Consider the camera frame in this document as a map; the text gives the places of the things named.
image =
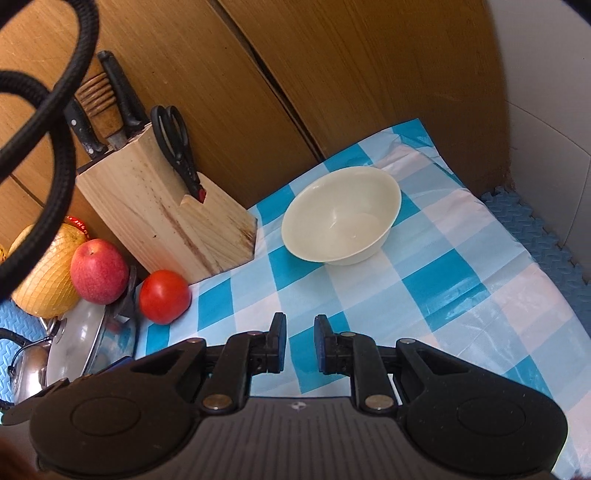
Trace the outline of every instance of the kitchen knife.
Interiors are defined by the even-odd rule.
[[[64,115],[91,160],[103,158],[107,155],[109,147],[96,137],[88,117],[75,98],[70,100],[70,103],[66,106]]]
[[[103,136],[113,148],[120,150],[127,143],[125,128],[117,98],[99,60],[93,57],[76,99],[86,112],[95,132]]]
[[[149,124],[150,119],[113,52],[102,50],[96,56],[111,81],[125,125],[125,132],[131,138],[140,133]]]

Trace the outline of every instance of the wooden wall panel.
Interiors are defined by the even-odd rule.
[[[503,180],[502,67],[482,0],[220,0],[325,155],[419,117],[458,176]]]
[[[175,104],[191,133],[200,170],[251,206],[316,161],[239,41],[204,0],[98,0],[99,48],[112,50],[145,106]],[[64,2],[35,0],[0,34],[0,67],[47,85],[61,75],[76,38]],[[0,102],[0,145],[30,116],[20,99]],[[79,147],[79,164],[88,161]],[[42,201],[51,180],[48,142],[15,172]],[[72,215],[112,234],[79,192]]]
[[[32,225],[41,207],[17,182],[8,177],[0,184],[0,245],[9,249],[25,227]]]

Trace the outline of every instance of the scissors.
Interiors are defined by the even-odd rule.
[[[189,143],[187,125],[174,105],[156,105],[150,112],[154,135],[168,163],[181,176],[189,193],[198,201],[205,201],[205,189],[199,182],[193,151]]]

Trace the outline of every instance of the white bowl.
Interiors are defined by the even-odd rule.
[[[281,225],[283,243],[310,262],[361,262],[384,244],[401,202],[396,180],[378,168],[334,171],[291,202]]]

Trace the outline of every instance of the wooden knife block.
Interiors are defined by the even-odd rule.
[[[149,271],[173,270],[189,283],[254,257],[256,218],[199,174],[204,203],[162,154],[152,125],[82,174],[78,188]]]

